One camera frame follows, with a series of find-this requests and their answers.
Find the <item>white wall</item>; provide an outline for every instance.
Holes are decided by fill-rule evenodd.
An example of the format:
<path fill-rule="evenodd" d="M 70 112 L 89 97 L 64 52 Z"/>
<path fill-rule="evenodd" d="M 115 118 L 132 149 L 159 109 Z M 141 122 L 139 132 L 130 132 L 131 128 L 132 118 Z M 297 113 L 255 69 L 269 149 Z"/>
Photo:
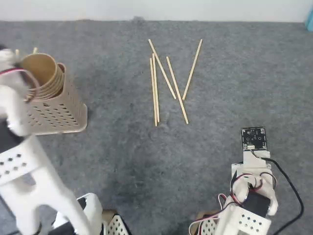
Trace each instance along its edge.
<path fill-rule="evenodd" d="M 1 0 L 0 20 L 303 22 L 313 0 Z"/>

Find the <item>beige basket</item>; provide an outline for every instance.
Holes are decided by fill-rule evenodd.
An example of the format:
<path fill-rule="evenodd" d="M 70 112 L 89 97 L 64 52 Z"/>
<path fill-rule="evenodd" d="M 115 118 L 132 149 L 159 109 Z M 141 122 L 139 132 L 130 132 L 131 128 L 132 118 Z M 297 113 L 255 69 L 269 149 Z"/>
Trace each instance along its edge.
<path fill-rule="evenodd" d="M 61 93 L 46 100 L 33 100 L 28 111 L 28 122 L 32 133 L 48 135 L 80 132 L 87 126 L 87 106 L 82 103 L 65 66 Z"/>

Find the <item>cable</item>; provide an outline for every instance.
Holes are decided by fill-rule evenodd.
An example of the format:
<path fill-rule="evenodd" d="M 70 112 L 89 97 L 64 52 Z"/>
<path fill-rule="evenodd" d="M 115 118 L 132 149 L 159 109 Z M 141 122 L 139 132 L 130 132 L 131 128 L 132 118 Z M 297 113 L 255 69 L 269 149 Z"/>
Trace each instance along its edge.
<path fill-rule="evenodd" d="M 204 222 L 204 221 L 206 221 L 206 220 L 208 220 L 208 219 L 210 219 L 210 218 L 213 218 L 213 217 L 216 218 L 216 216 L 219 215 L 219 213 L 223 212 L 230 204 L 233 204 L 233 203 L 236 203 L 236 202 L 230 202 L 230 203 L 228 203 L 223 209 L 221 209 L 220 211 L 218 211 L 218 212 L 216 212 L 216 213 L 214 213 L 214 214 L 212 214 L 212 215 L 210 215 L 210 216 L 208 216 L 208 217 L 201 218 L 201 219 L 197 219 L 197 220 L 195 220 L 194 222 L 192 222 L 192 223 L 189 225 L 189 228 L 188 228 L 189 235 L 192 235 L 192 234 L 191 234 L 191 231 L 190 231 L 191 226 L 193 226 L 193 225 L 196 224 L 196 223 Z"/>
<path fill-rule="evenodd" d="M 14 232 L 11 232 L 11 233 L 9 233 L 9 234 L 6 234 L 6 235 L 15 235 L 15 234 L 19 234 L 19 233 L 20 233 L 20 231 L 16 230 L 16 231 L 14 231 Z"/>
<path fill-rule="evenodd" d="M 277 187 L 277 184 L 278 184 L 277 178 L 276 178 L 273 174 L 271 174 L 271 173 L 269 173 L 269 172 L 261 172 L 261 173 L 260 173 L 260 176 L 262 176 L 263 174 L 268 174 L 268 175 L 270 175 L 270 176 L 274 179 L 275 184 L 273 185 L 273 189 L 275 189 L 275 188 Z"/>
<path fill-rule="evenodd" d="M 276 165 L 276 167 L 279 169 L 279 171 L 284 175 L 284 177 L 286 178 L 286 180 L 288 181 L 289 185 L 291 186 L 294 194 L 296 195 L 299 203 L 300 203 L 300 207 L 301 207 L 301 210 L 300 210 L 300 213 L 295 217 L 293 218 L 292 220 L 288 221 L 285 225 L 283 225 L 280 229 L 278 229 L 273 235 L 277 235 L 279 234 L 281 231 L 283 231 L 286 227 L 288 227 L 289 225 L 291 225 L 292 223 L 294 223 L 295 221 L 297 221 L 298 219 L 301 218 L 301 216 L 303 215 L 303 212 L 304 212 L 304 205 L 303 205 L 303 202 L 302 202 L 302 199 L 297 191 L 297 189 L 295 188 L 295 186 L 293 185 L 293 183 L 291 182 L 289 176 L 285 173 L 285 171 L 280 167 L 280 165 L 278 164 L 277 161 L 271 159 L 271 158 L 262 158 L 262 157 L 258 157 L 254 154 L 253 151 L 251 151 L 252 154 L 256 157 L 256 158 L 260 158 L 262 160 L 265 160 L 265 161 L 269 161 L 269 162 L 272 162 Z"/>
<path fill-rule="evenodd" d="M 7 69 L 7 70 L 2 70 L 2 71 L 0 71 L 0 76 L 4 75 L 4 74 L 14 73 L 14 72 L 25 72 L 27 74 L 27 76 L 30 77 L 32 85 L 35 87 L 35 91 L 34 91 L 34 94 L 29 99 L 26 100 L 26 103 L 31 102 L 36 97 L 37 91 L 40 87 L 39 82 L 37 81 L 37 79 L 33 76 L 33 74 L 30 71 L 24 70 L 21 68 L 11 68 L 11 69 Z"/>
<path fill-rule="evenodd" d="M 223 209 L 223 205 L 222 205 L 222 203 L 221 203 L 220 197 L 222 197 L 225 201 L 226 201 L 226 198 L 227 198 L 227 197 L 226 197 L 226 195 L 223 194 L 223 193 L 219 193 L 219 195 L 217 196 L 217 200 L 219 201 L 220 207 L 221 207 L 221 209 Z"/>
<path fill-rule="evenodd" d="M 235 195 L 234 192 L 233 192 L 233 186 L 234 186 L 235 182 L 236 182 L 237 180 L 239 180 L 241 177 L 245 176 L 246 178 L 248 178 L 247 175 L 252 175 L 252 176 L 254 176 L 255 184 L 254 184 L 254 187 L 253 187 L 253 188 L 256 188 L 257 180 L 256 180 L 255 175 L 253 175 L 253 174 L 251 174 L 251 173 L 244 173 L 244 174 L 241 174 L 241 175 L 237 176 L 237 178 L 235 178 L 234 180 L 232 180 L 232 182 L 231 182 L 231 184 L 230 184 L 230 196 L 231 196 L 231 198 L 232 198 L 238 205 L 241 205 L 243 202 L 240 202 L 240 201 L 237 199 L 236 195 Z"/>

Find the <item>floor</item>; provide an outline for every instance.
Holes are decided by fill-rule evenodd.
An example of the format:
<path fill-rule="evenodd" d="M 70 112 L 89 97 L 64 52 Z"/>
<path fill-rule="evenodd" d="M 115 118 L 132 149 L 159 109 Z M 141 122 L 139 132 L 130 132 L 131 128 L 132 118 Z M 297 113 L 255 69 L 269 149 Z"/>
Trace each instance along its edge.
<path fill-rule="evenodd" d="M 0 42 L 21 53 L 51 54 L 67 65 L 89 108 L 77 134 L 40 136 L 76 196 L 98 195 L 133 235 L 183 235 L 199 211 L 229 192 L 231 163 L 242 161 L 240 128 L 265 126 L 271 156 L 305 203 L 284 235 L 313 234 L 313 34 L 300 23 L 0 22 Z M 170 56 L 184 102 L 158 68 L 160 125 L 154 127 L 149 58 L 152 39 L 165 71 Z M 296 216 L 298 202 L 279 171 L 279 209 L 269 234 Z M 54 212 L 40 208 L 44 221 Z M 0 206 L 0 233 L 15 230 Z"/>

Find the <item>robotic arm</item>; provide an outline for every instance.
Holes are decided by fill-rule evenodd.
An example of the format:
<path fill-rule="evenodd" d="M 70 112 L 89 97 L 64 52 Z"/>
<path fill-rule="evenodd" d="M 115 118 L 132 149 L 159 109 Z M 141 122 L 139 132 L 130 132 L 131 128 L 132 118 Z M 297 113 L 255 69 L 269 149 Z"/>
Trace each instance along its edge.
<path fill-rule="evenodd" d="M 62 213 L 54 223 L 54 230 L 60 232 L 69 221 L 72 234 L 103 234 L 102 206 L 97 196 L 89 193 L 77 201 L 36 136 L 30 133 L 26 119 L 28 104 L 24 101 L 28 86 L 22 74 L 27 71 L 15 67 L 14 62 L 15 54 L 0 46 L 0 195 L 15 215 L 23 235 L 40 233 L 36 214 L 39 205 L 49 205 Z M 26 184 L 22 180 L 25 174 L 30 174 L 36 184 Z"/>
<path fill-rule="evenodd" d="M 190 235 L 193 224 L 199 224 L 198 235 L 266 235 L 271 225 L 268 217 L 274 216 L 278 208 L 277 179 L 267 161 L 275 163 L 286 177 L 301 206 L 299 215 L 274 234 L 279 234 L 302 216 L 304 206 L 297 190 L 279 164 L 270 158 L 265 128 L 243 128 L 241 136 L 244 160 L 231 166 L 230 195 L 224 196 L 225 203 L 220 211 L 193 222 L 189 226 Z"/>

